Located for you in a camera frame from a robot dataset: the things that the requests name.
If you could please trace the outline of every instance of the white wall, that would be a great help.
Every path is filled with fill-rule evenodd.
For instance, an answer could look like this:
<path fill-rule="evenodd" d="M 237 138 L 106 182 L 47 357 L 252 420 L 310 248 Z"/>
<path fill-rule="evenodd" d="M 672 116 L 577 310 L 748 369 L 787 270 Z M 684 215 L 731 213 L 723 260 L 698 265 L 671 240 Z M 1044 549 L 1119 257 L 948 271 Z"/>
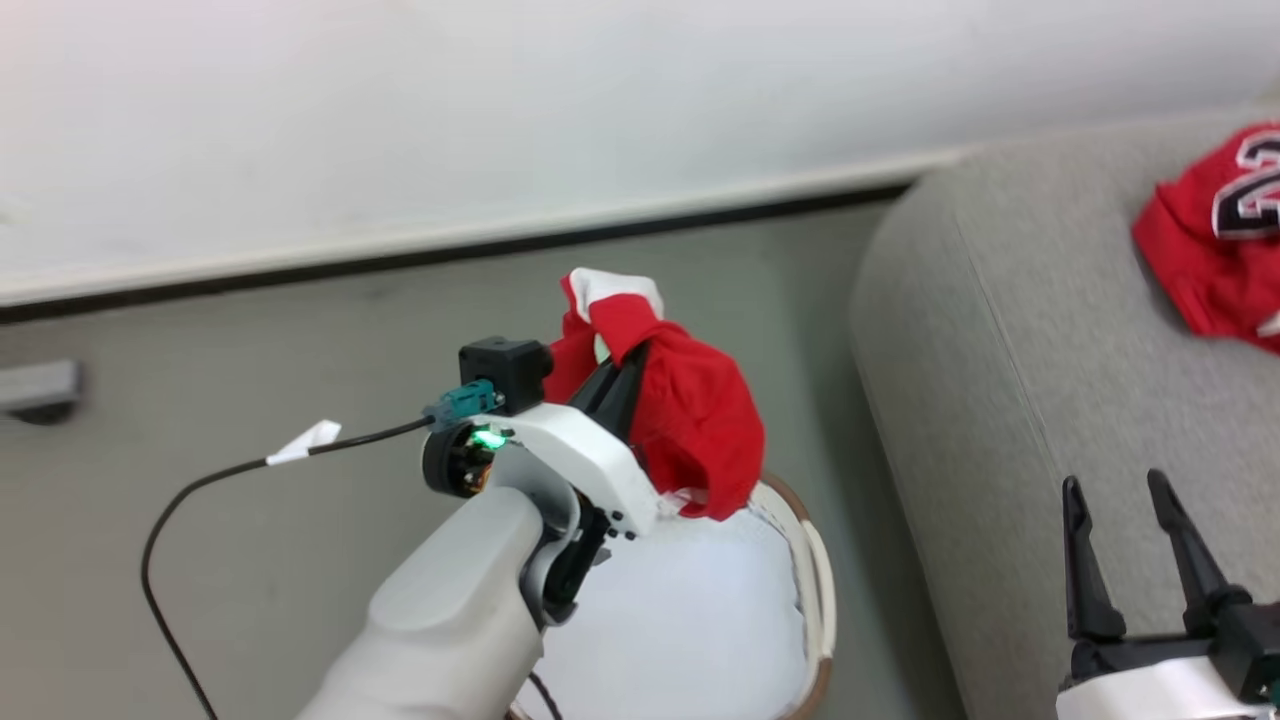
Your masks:
<path fill-rule="evenodd" d="M 0 304 L 751 201 L 1243 102 L 1275 0 L 0 9 Z"/>

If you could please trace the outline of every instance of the white bag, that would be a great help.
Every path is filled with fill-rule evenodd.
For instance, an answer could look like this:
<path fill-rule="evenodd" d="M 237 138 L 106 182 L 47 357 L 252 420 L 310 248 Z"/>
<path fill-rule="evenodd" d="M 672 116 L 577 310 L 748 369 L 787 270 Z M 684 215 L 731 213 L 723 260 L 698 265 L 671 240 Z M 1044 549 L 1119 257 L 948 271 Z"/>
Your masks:
<path fill-rule="evenodd" d="M 767 477 L 723 523 L 676 518 L 612 543 L 534 669 L 564 720 L 800 720 L 836 644 L 831 561 L 795 493 Z M 526 682 L 516 720 L 550 720 Z"/>

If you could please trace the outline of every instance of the white tape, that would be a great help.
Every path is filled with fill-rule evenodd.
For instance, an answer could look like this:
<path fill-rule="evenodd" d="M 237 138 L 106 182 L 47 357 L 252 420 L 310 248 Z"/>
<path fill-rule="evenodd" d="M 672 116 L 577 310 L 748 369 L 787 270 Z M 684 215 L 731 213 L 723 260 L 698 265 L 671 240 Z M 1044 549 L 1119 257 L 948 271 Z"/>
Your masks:
<path fill-rule="evenodd" d="M 329 445 L 338 438 L 338 433 L 340 432 L 340 424 L 334 423 L 333 420 L 320 420 L 315 425 L 311 425 L 307 432 L 289 441 L 289 443 L 282 447 L 279 452 L 268 456 L 266 464 L 280 465 L 294 460 L 302 460 L 311 452 L 312 447 L 317 445 Z"/>

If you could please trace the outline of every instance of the gray sofa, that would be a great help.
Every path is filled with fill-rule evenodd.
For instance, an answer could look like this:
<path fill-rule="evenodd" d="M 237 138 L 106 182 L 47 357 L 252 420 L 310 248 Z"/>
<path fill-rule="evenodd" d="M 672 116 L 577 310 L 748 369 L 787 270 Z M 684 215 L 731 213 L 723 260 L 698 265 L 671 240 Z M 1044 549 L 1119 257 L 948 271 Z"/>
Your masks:
<path fill-rule="evenodd" d="M 1130 633 L 1181 629 L 1148 468 L 1229 579 L 1280 597 L 1280 356 L 1189 334 L 1129 225 L 1267 109 L 984 151 L 919 183 L 852 299 L 859 372 L 972 720 L 1050 720 L 1068 670 L 1062 478 Z"/>

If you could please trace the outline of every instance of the jersey number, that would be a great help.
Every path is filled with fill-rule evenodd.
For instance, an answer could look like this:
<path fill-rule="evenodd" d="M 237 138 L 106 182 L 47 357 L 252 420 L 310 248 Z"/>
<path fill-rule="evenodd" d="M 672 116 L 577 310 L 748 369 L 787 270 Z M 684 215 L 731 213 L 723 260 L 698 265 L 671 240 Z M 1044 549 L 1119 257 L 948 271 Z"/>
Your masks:
<path fill-rule="evenodd" d="M 1280 231 L 1280 131 L 1245 138 L 1235 161 L 1253 172 L 1213 196 L 1213 234 L 1252 240 Z"/>

